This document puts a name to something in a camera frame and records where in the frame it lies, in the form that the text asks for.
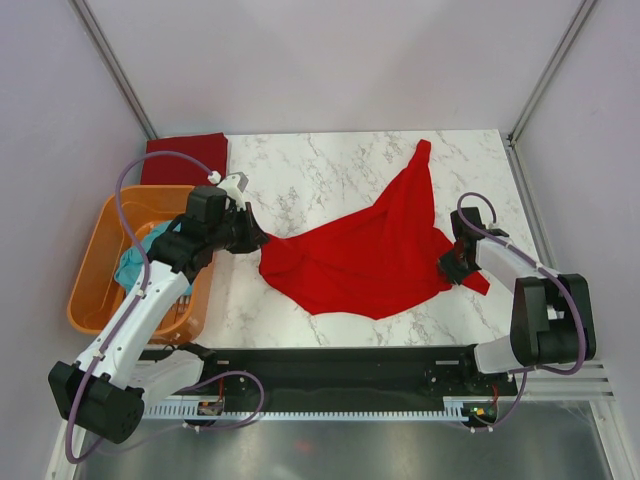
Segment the bright red t shirt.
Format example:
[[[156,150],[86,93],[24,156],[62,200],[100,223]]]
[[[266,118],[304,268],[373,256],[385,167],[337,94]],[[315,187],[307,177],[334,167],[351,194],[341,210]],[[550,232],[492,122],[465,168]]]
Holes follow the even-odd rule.
[[[437,265],[453,244],[435,225],[430,158],[421,140],[371,206],[294,237],[270,236],[263,279],[312,315],[374,320],[452,289]]]

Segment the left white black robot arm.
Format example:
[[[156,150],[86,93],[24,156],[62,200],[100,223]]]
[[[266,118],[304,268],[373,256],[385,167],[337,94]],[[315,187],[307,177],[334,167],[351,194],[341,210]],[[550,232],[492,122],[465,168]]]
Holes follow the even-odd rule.
[[[216,186],[194,188],[184,213],[145,251],[134,287],[106,327],[74,363],[52,367],[48,382],[68,427],[120,444],[147,408],[189,387],[198,393],[216,388],[218,367],[196,353],[173,353],[142,369],[136,364],[165,314],[214,253],[247,254],[267,243],[243,198],[244,180],[234,174]]]

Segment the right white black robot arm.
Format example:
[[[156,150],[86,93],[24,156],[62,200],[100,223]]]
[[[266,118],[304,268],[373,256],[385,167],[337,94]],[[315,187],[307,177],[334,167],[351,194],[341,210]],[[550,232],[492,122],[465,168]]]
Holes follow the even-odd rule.
[[[486,229],[476,207],[450,215],[453,247],[438,260],[446,281],[468,284],[486,271],[513,295],[509,334],[474,347],[458,368],[467,392],[483,392],[494,374],[545,369],[571,375],[595,357],[597,343],[589,286],[579,274],[562,274],[537,263],[501,229]]]

